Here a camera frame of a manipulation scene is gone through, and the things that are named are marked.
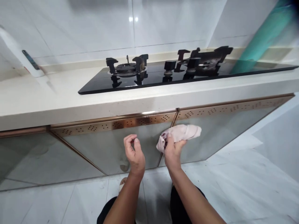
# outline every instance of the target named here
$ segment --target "kitchen cabinet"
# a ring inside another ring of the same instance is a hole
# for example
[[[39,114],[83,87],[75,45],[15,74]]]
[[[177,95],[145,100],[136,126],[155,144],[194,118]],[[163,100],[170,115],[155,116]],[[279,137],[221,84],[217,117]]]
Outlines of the kitchen cabinet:
[[[292,97],[291,94],[180,109],[175,125],[193,124],[202,128],[200,137],[184,146],[181,162],[206,160]],[[164,157],[159,166],[165,166]]]
[[[145,155],[146,169],[156,168],[161,153],[156,149],[159,135],[170,128],[176,110],[143,113],[115,118],[75,123],[73,126],[51,129],[72,147],[88,158],[105,174],[119,174],[130,170],[123,138],[137,134]]]
[[[0,133],[0,190],[103,175],[46,127]]]

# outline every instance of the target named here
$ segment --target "black glass cooktop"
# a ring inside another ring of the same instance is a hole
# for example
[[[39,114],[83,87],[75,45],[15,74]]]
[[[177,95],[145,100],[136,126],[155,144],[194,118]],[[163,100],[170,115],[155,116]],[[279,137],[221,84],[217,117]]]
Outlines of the black glass cooktop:
[[[225,48],[226,53],[230,54],[232,48]],[[210,56],[205,53],[200,53],[199,51],[199,48],[192,51],[191,57],[188,59],[183,59],[183,56],[178,53],[178,61],[164,61],[148,64],[146,63],[148,55],[141,55],[140,57],[133,59],[136,63],[129,63],[128,61],[128,63],[117,67],[114,67],[113,65],[117,62],[115,59],[107,58],[107,65],[110,67],[102,69],[82,89],[80,89],[78,93],[83,95],[185,82],[197,82],[286,71],[299,67],[287,64],[224,59],[227,55],[226,53],[215,57],[217,49],[215,52],[211,52],[214,55]]]

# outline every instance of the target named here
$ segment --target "black pants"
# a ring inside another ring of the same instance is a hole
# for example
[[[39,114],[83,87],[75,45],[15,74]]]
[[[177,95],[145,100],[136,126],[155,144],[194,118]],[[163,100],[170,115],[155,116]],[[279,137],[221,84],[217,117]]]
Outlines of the black pants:
[[[204,193],[199,188],[197,188],[197,189],[205,197]],[[106,203],[106,205],[104,206],[101,214],[97,218],[97,224],[103,224],[104,223],[104,220],[105,220],[108,212],[110,211],[113,203],[115,202],[116,198],[117,197],[114,197]],[[191,220],[190,220],[190,218],[189,218],[189,216],[188,216],[188,214],[187,214],[187,212],[184,208],[184,205],[183,205],[183,203],[180,199],[180,196],[178,195],[178,192],[177,192],[177,190],[175,189],[174,186],[171,189],[170,213],[171,213],[171,219],[172,219],[173,224],[177,224],[177,223],[189,224],[189,223],[191,223]]]

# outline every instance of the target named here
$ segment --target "white bottle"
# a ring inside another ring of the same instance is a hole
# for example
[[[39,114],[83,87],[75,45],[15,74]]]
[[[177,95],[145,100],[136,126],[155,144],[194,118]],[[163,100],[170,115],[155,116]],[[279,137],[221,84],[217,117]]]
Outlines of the white bottle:
[[[0,37],[4,40],[6,46],[19,59],[21,64],[33,77],[41,77],[45,75],[44,72],[37,66],[32,57],[30,57],[25,50],[22,50],[22,47],[18,44],[18,42],[1,25]]]

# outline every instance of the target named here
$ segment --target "person's right hand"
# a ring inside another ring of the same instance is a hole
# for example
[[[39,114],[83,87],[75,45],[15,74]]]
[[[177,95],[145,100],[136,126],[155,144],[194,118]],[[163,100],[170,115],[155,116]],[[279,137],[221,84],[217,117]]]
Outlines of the person's right hand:
[[[174,143],[173,137],[168,134],[167,146],[165,148],[165,164],[168,170],[175,171],[181,169],[181,151],[186,144],[186,140]]]

